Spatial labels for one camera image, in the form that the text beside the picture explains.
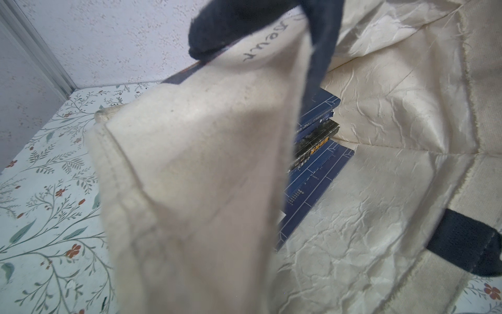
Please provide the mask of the cream canvas tote bag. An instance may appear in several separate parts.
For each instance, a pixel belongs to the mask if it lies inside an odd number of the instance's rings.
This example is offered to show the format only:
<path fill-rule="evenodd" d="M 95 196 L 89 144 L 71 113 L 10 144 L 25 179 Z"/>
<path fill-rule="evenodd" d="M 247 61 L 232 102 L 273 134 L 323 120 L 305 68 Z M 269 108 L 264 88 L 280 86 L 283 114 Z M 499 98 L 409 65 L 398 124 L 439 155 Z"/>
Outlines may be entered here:
<path fill-rule="evenodd" d="M 500 1 L 211 1 L 88 132 L 120 313 L 446 313 L 501 275 Z M 354 151 L 276 249 L 319 89 Z"/>

